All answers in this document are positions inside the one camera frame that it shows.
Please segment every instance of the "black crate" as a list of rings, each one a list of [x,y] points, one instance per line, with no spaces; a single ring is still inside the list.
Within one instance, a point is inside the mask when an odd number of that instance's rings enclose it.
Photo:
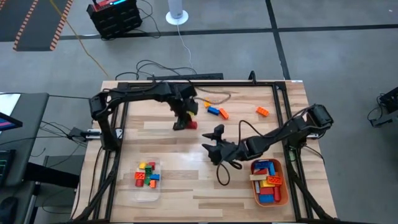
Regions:
[[[87,7],[97,31],[103,39],[113,39],[141,26],[136,0],[126,0],[119,4],[107,5],[96,11],[94,5]]]

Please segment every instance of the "black metal frame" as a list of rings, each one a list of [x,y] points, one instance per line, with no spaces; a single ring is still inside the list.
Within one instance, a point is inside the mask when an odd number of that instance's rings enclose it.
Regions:
[[[278,124],[279,126],[282,126],[284,121],[283,121],[283,116],[282,116],[282,109],[279,101],[279,94],[278,90],[282,92],[282,97],[285,105],[285,110],[287,114],[287,118],[289,119],[292,116],[292,112],[290,110],[290,105],[289,105],[289,97],[287,95],[287,89],[286,89],[286,84],[285,82],[260,82],[256,80],[256,74],[254,72],[250,73],[249,79],[252,80],[247,81],[247,82],[228,82],[228,81],[223,81],[223,82],[194,82],[195,86],[269,86],[272,88],[272,92],[274,95],[274,101],[275,101],[275,108],[277,112],[277,118],[278,118]],[[132,87],[149,87],[153,85],[153,83],[118,83],[118,88],[132,88]],[[127,118],[127,111],[128,111],[128,103],[125,103],[123,106],[123,113],[121,116],[121,123],[120,123],[120,129],[123,130],[126,126],[126,118]],[[116,111],[114,112],[112,119],[111,119],[111,127],[115,128],[116,127],[116,120],[118,118],[118,109],[116,108]],[[282,145],[284,148],[284,157],[285,157],[285,162],[286,164],[291,164],[291,161],[289,159],[289,144],[287,141],[282,141]],[[118,150],[115,152],[114,155],[114,162],[116,164],[116,175],[118,173],[118,167],[119,167],[119,161],[120,161],[120,155],[121,155],[121,150]],[[303,165],[300,156],[295,152],[296,156],[296,163],[297,163],[297,170],[298,170],[298,176],[304,186],[307,187],[306,181],[305,181],[305,175],[303,171]],[[103,166],[101,170],[101,175],[100,175],[100,180],[99,180],[99,186],[101,186],[105,179],[106,179],[106,174],[109,166],[109,159],[111,157],[111,151],[106,151],[104,155],[104,161],[103,161]],[[299,207],[299,200],[297,197],[297,191],[295,187],[295,182],[291,178],[291,176],[288,175],[288,180],[289,180],[289,186],[290,186],[290,194],[292,197],[292,204],[294,208],[294,215],[296,221],[299,221],[302,218],[301,212],[300,212],[300,207]],[[112,211],[112,206],[113,206],[113,198],[114,198],[114,191],[115,191],[115,186],[116,186],[116,176],[114,176],[114,179],[112,180],[112,183],[109,187],[109,194],[108,194],[108,201],[106,204],[106,211],[105,211],[105,220],[110,220],[111,218],[111,211]],[[312,214],[312,208],[306,198],[304,198],[304,203],[305,203],[305,209],[307,213],[307,218],[312,219],[313,214]],[[99,201],[95,207],[94,214],[93,214],[93,220],[97,220],[100,214],[100,207],[101,207],[101,201]]]

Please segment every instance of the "clear plastic container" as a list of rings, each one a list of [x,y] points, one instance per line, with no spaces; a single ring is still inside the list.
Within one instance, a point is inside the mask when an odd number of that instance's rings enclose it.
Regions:
[[[151,188],[148,185],[144,184],[142,187],[136,186],[136,179],[134,178],[134,174],[138,172],[145,172],[139,168],[139,164],[141,162],[149,163],[155,162],[155,170],[152,171],[153,174],[160,174],[160,179],[156,181],[156,188]],[[132,190],[132,198],[131,200],[135,202],[153,202],[159,199],[160,197],[160,190],[162,186],[162,164],[160,163],[160,159],[156,157],[144,157],[140,158],[140,160],[134,160],[131,162],[131,187]]]

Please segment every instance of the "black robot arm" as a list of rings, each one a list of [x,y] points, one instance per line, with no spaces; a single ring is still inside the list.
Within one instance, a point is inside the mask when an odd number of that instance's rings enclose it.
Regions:
[[[301,148],[306,143],[309,134],[324,134],[326,130],[330,129],[332,124],[333,119],[326,108],[323,105],[313,105],[293,115],[282,127],[265,135],[252,136],[239,140],[238,144],[222,139],[224,125],[221,124],[214,129],[213,133],[203,134],[206,138],[216,140],[216,145],[202,144],[202,146],[208,151],[208,156],[214,165],[218,165],[225,161],[239,169],[241,166],[237,166],[237,162],[235,161],[250,161],[259,158],[269,149],[270,145],[281,140],[288,141],[290,147],[296,149]],[[321,206],[319,206],[317,201],[304,186],[303,182],[294,171],[292,163],[289,161],[286,166],[289,177],[297,184],[303,196],[309,201],[318,217],[325,220],[334,220],[334,218],[329,216]]]
[[[178,117],[173,129],[182,130],[191,128],[192,119],[188,112],[198,113],[198,103],[193,100],[196,95],[195,88],[188,83],[161,82],[149,88],[133,90],[104,89],[90,100],[91,117],[98,122],[101,128],[103,149],[115,151],[121,146],[116,130],[111,128],[108,121],[108,116],[121,103],[141,100],[167,102],[170,105],[170,110],[174,111],[175,116]]]

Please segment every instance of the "white cable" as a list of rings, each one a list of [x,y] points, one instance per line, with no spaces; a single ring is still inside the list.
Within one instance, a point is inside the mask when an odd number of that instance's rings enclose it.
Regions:
[[[182,45],[184,45],[185,49],[188,50],[188,53],[189,53],[189,63],[191,64],[191,68],[193,69],[193,64],[192,64],[192,61],[191,61],[191,59],[192,59],[191,51],[190,51],[189,48],[185,45],[184,40],[182,39],[182,36],[181,36],[181,34],[180,34],[180,27],[179,27],[178,23],[177,23],[178,35],[180,36],[180,39],[181,39],[181,41],[182,41]]]

